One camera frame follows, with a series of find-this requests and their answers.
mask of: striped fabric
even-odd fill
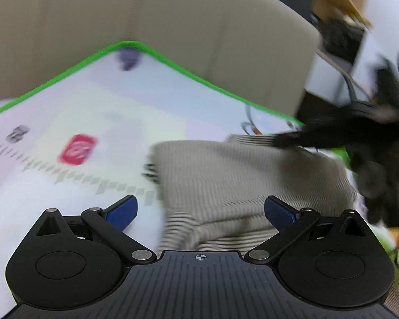
[[[356,192],[341,161],[301,148],[258,146],[263,136],[259,138],[252,137],[254,145],[231,137],[227,143],[169,141],[154,146],[167,213],[158,255],[163,250],[244,254],[277,233],[263,212],[269,195],[323,215],[337,216],[352,207]]]
[[[390,288],[384,305],[397,316],[399,316],[399,291],[396,285],[393,285]]]
[[[248,135],[239,135],[239,134],[230,134],[226,139],[228,143],[239,143],[243,145],[255,145],[255,146],[272,146],[273,135],[257,135],[257,136],[248,136]]]

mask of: ribbed black plate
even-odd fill
[[[237,252],[165,252],[134,266],[121,286],[92,305],[64,311],[20,305],[8,319],[395,319],[381,305],[334,311],[304,303],[281,286],[271,268]]]

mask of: red logo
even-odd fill
[[[59,160],[62,163],[71,165],[83,164],[93,151],[97,139],[85,134],[73,136],[64,151],[60,154]]]

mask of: purple blob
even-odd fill
[[[141,52],[137,49],[122,48],[119,50],[119,60],[122,63],[122,70],[133,69],[140,61]]]

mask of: green border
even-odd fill
[[[238,101],[241,101],[243,103],[246,103],[248,105],[251,105],[252,107],[255,107],[258,110],[261,111],[265,111],[266,113],[269,113],[271,115],[277,116],[277,117],[281,117],[285,120],[291,121],[291,122],[295,122],[297,124],[303,125],[299,120],[295,119],[294,117],[282,114],[282,113],[278,113],[277,111],[271,110],[271,109],[267,109],[266,107],[263,107],[261,105],[255,104],[253,102],[250,102],[242,97],[239,97],[237,95],[234,95],[233,93],[230,93],[224,89],[221,89],[220,87],[217,87],[216,85],[213,85],[211,83],[209,83],[208,81],[205,81],[204,79],[200,78],[199,76],[196,76],[195,74],[189,72],[188,70],[180,67],[179,65],[177,65],[176,63],[174,63],[173,61],[169,60],[168,58],[166,58],[165,56],[161,55],[160,53],[156,52],[154,49],[149,48],[148,46],[144,45],[141,42],[137,42],[137,41],[121,41],[118,43],[114,43],[111,44],[110,46],[101,49],[100,51],[98,51],[97,53],[89,56],[88,58],[84,59],[83,61],[81,61],[80,63],[77,63],[77,65],[71,67],[70,69],[66,70],[65,72],[62,72],[61,74],[59,74],[58,76],[54,77],[53,79],[49,80],[48,82],[45,82],[43,85],[40,85],[39,87],[35,88],[34,90],[31,90],[30,92],[27,92],[26,94],[14,99],[13,101],[3,105],[2,107],[0,107],[0,113],[2,113],[3,111],[6,111],[7,109],[10,109],[12,107],[14,107],[15,105],[23,102],[24,100],[32,97],[33,95],[35,95],[36,93],[39,93],[40,91],[43,91],[44,89],[52,86],[53,84],[56,84],[57,82],[60,82],[62,79],[65,79],[66,77],[70,76],[71,74],[74,74],[75,72],[83,69],[84,67],[90,65],[92,62],[95,62],[96,60],[100,59],[101,57],[108,55],[109,53],[116,51],[118,49],[121,48],[133,48],[133,49],[137,49],[140,50],[150,56],[152,56],[153,58],[155,58],[156,60],[164,63],[165,65],[167,65],[168,67],[171,67],[172,69],[176,70],[177,72],[187,76],[188,78],[191,78],[193,80],[195,80],[196,82],[199,82],[213,90],[216,90],[220,93],[223,93],[226,96],[229,96],[233,99],[236,99]],[[337,154],[346,164],[346,166],[349,166],[350,163],[350,159],[349,156],[347,155],[346,151],[344,149],[334,149],[333,150],[335,152],[335,154]]]

